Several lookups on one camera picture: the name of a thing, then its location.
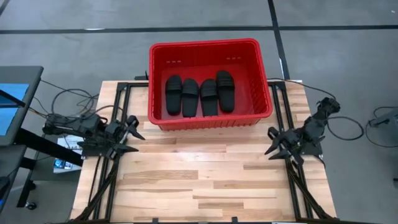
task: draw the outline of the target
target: wooden tabletop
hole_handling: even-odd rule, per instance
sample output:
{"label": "wooden tabletop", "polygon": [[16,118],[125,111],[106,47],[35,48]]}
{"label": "wooden tabletop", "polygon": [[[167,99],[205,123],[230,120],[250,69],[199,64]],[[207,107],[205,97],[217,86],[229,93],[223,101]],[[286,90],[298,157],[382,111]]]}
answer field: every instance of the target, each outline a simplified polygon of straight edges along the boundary
{"label": "wooden tabletop", "polygon": [[[103,82],[97,108],[113,105],[117,83]],[[286,85],[295,126],[302,126],[310,115],[303,86]],[[112,222],[150,222],[152,218],[160,222],[230,222],[231,217],[239,221],[294,220],[284,161],[269,161],[264,155],[271,143],[267,130],[278,127],[275,111],[254,126],[161,131],[148,120],[147,91],[147,87],[131,90],[127,115],[138,117],[138,130],[147,140],[128,139],[140,152],[127,153],[121,159]],[[285,115],[281,95],[279,99]],[[107,108],[99,115],[110,119],[111,113],[112,108]],[[96,161],[96,157],[84,161],[71,218],[87,205]],[[306,157],[303,168],[309,191],[335,216],[323,165]],[[297,191],[305,217],[302,194]],[[104,217],[107,195],[100,217]]]}

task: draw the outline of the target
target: wire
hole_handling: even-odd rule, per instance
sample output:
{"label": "wire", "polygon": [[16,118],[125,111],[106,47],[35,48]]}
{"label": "wire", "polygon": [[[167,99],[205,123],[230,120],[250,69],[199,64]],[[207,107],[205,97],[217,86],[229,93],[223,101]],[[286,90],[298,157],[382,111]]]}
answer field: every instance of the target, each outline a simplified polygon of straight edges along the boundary
{"label": "wire", "polygon": [[44,108],[42,102],[40,102],[39,99],[37,99],[36,97],[33,97],[33,99],[37,100],[37,102],[39,102],[40,107],[41,107],[47,114],[49,114],[49,112]]}
{"label": "wire", "polygon": [[396,146],[383,146],[383,145],[381,145],[381,144],[378,144],[378,143],[374,142],[374,141],[371,140],[371,139],[369,138],[369,136],[368,136],[368,127],[370,127],[369,122],[368,122],[368,123],[366,124],[366,126],[365,126],[365,136],[366,136],[366,138],[369,140],[369,142],[371,142],[371,143],[374,144],[374,145],[380,146],[380,147],[386,147],[386,148],[398,147],[398,145],[396,145]]}
{"label": "wire", "polygon": [[98,166],[100,165],[100,160],[101,160],[101,156],[98,156],[97,164],[95,165],[95,172],[94,172],[94,177],[93,177],[93,183],[91,184],[90,196],[88,197],[88,201],[89,201],[89,202],[91,201],[91,196],[93,195],[94,183],[95,183],[95,179],[96,179],[96,177],[97,177]]}
{"label": "wire", "polygon": [[311,89],[313,89],[313,90],[321,91],[322,93],[326,93],[327,95],[331,96],[333,99],[336,99],[336,97],[335,97],[333,94],[331,94],[331,93],[329,93],[329,92],[327,92],[327,91],[325,91],[325,90],[321,90],[321,89],[319,89],[319,88],[315,88],[315,87],[312,87],[312,86],[308,86],[308,85],[303,84],[303,83],[295,82],[295,81],[292,81],[292,80],[284,80],[283,78],[268,78],[267,80],[282,80],[282,81],[286,81],[286,82],[296,83],[296,84],[305,86],[305,87],[307,87],[307,88],[311,88]]}
{"label": "wire", "polygon": [[393,108],[398,108],[398,106],[380,106],[380,107],[374,109],[374,111],[373,111],[374,117],[378,118],[376,115],[376,111],[378,111],[379,109],[386,109],[386,108],[393,109]]}
{"label": "wire", "polygon": [[96,94],[96,95],[94,95],[94,96],[92,96],[91,98],[86,98],[86,99],[84,99],[84,100],[82,100],[82,101],[80,101],[80,102],[78,102],[77,104],[76,104],[76,106],[82,106],[85,110],[89,110],[89,109],[87,109],[87,105],[81,105],[81,103],[82,102],[84,102],[84,101],[86,101],[86,100],[97,100],[97,98],[95,98],[95,97],[97,97],[99,94]]}
{"label": "wire", "polygon": [[53,114],[56,114],[56,112],[54,111],[54,105],[55,105],[55,102],[56,102],[57,98],[58,98],[62,93],[70,92],[71,90],[74,90],[74,91],[81,91],[81,92],[83,92],[83,93],[86,93],[87,96],[85,96],[85,97],[87,97],[87,98],[90,99],[90,100],[87,101],[87,104],[86,104],[85,108],[83,108],[80,112],[78,112],[78,114],[81,114],[81,113],[83,113],[83,112],[86,112],[86,113],[87,113],[87,111],[85,111],[85,109],[87,109],[87,106],[88,106],[90,103],[91,103],[90,109],[94,106],[94,101],[92,100],[92,99],[93,99],[93,96],[91,96],[86,90],[82,90],[82,89],[79,89],[79,88],[72,88],[72,89],[63,90],[63,91],[61,91],[61,92],[59,92],[58,94],[55,95],[55,97],[54,97],[54,99],[52,100],[52,103],[51,103],[51,112],[52,112]]}
{"label": "wire", "polygon": [[35,109],[31,108],[31,107],[29,107],[29,111],[31,111],[31,112],[33,112],[33,113],[35,113],[35,114],[41,116],[41,117],[44,118],[44,119],[47,118],[47,115],[46,115],[46,114],[40,113],[40,112],[38,112],[37,110],[35,110]]}
{"label": "wire", "polygon": [[68,143],[68,141],[67,141],[67,139],[66,139],[66,137],[65,137],[65,135],[64,135],[64,134],[62,135],[62,137],[63,137],[63,139],[65,140],[65,142],[66,142],[66,144],[67,144],[68,148],[69,148],[69,149],[71,149],[71,148],[70,148],[70,145],[69,145],[69,143]]}
{"label": "wire", "polygon": [[105,124],[108,123],[108,119],[107,119],[107,118],[104,118],[104,117],[101,117],[101,116],[100,116],[99,118],[100,118],[101,120],[105,120],[105,122],[104,122]]}
{"label": "wire", "polygon": [[103,107],[99,108],[98,110],[92,112],[88,116],[78,117],[78,118],[76,118],[76,117],[67,117],[67,116],[63,116],[63,115],[60,115],[60,114],[53,114],[53,115],[60,116],[60,117],[64,118],[67,121],[67,122],[62,122],[62,124],[70,124],[70,123],[75,122],[77,120],[81,120],[81,121],[86,120],[86,119],[94,116],[97,112],[99,112],[99,111],[101,111],[101,110],[103,110],[105,108],[110,108],[110,107],[114,107],[114,106],[113,105],[106,105],[106,106],[103,106]]}
{"label": "wire", "polygon": [[357,139],[359,139],[360,137],[362,137],[362,136],[364,135],[364,128],[362,127],[362,125],[361,125],[358,121],[354,120],[353,118],[349,118],[349,117],[346,117],[346,116],[335,116],[335,117],[328,118],[327,121],[329,121],[329,120],[331,120],[331,119],[347,119],[347,120],[350,120],[350,121],[356,123],[356,124],[359,126],[359,128],[361,129],[361,134],[360,134],[359,136],[356,136],[356,137],[354,137],[354,138],[343,138],[343,137],[340,137],[340,136],[338,136],[337,134],[335,134],[335,133],[330,129],[329,123],[328,123],[327,126],[328,126],[329,132],[330,132],[332,135],[334,135],[334,137],[336,137],[336,138],[338,138],[338,139],[340,139],[340,140],[344,140],[344,141],[354,141],[354,140],[357,140]]}
{"label": "wire", "polygon": [[46,84],[48,84],[48,85],[50,85],[50,86],[54,86],[55,88],[58,88],[58,89],[60,89],[60,90],[68,91],[68,92],[73,93],[73,94],[78,95],[78,96],[87,97],[87,96],[85,96],[85,95],[82,95],[82,94],[79,94],[79,93],[75,93],[75,92],[73,91],[73,89],[65,89],[65,88],[59,87],[59,86],[57,86],[57,85],[54,85],[54,84],[52,84],[52,83],[49,83],[49,82],[47,82],[47,81],[45,81],[45,80],[40,80],[40,81],[42,81],[42,82],[44,82],[44,83],[46,83]]}

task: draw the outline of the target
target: black slide sandal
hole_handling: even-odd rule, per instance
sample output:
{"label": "black slide sandal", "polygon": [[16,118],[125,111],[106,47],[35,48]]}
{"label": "black slide sandal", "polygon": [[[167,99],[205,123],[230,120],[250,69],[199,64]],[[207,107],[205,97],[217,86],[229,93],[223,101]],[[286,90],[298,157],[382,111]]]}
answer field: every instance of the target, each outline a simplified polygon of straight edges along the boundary
{"label": "black slide sandal", "polygon": [[178,75],[172,75],[166,82],[166,108],[170,115],[181,112],[182,81]]}
{"label": "black slide sandal", "polygon": [[232,112],[235,109],[235,84],[234,79],[227,71],[218,71],[217,90],[220,108],[224,112]]}
{"label": "black slide sandal", "polygon": [[218,114],[217,99],[216,80],[212,78],[205,80],[200,86],[200,102],[203,116]]}
{"label": "black slide sandal", "polygon": [[199,86],[195,80],[188,78],[182,86],[182,116],[191,118],[197,115]]}

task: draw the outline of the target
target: basket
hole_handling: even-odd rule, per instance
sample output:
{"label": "basket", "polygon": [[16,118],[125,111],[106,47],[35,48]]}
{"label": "basket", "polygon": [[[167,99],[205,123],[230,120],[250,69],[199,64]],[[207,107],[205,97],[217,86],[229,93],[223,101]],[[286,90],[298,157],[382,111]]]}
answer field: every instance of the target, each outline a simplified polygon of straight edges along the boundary
{"label": "basket", "polygon": [[[217,71],[234,79],[235,109],[203,117],[200,99],[197,115],[184,118],[166,110],[165,83],[172,75],[194,79],[199,86]],[[149,52],[148,118],[162,130],[222,128],[256,124],[272,113],[272,102],[262,64],[259,43],[254,39],[212,40],[154,44]]]}

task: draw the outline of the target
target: table leg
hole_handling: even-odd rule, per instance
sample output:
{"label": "table leg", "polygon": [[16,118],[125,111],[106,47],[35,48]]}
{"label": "table leg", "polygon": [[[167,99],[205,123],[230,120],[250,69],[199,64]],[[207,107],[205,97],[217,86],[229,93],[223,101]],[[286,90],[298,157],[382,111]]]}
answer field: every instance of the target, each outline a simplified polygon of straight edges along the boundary
{"label": "table leg", "polygon": [[55,144],[54,142],[42,138],[23,128],[20,128],[18,130],[17,136],[15,138],[15,143],[26,145],[31,149],[43,152],[47,155],[59,158],[78,166],[83,165],[83,159],[81,159],[81,155],[79,155],[78,153],[75,153],[70,149]]}
{"label": "table leg", "polygon": [[24,188],[22,189],[21,195],[19,196],[19,200],[17,203],[17,208],[24,208],[26,206],[27,198],[29,197],[29,193],[31,190],[36,189],[36,185],[33,183],[33,180],[30,180],[30,177],[26,180]]}
{"label": "table leg", "polygon": [[35,164],[36,164],[36,160],[23,157],[21,160],[21,164],[19,166],[22,168],[25,168],[25,169],[33,170],[33,168],[35,167]]}

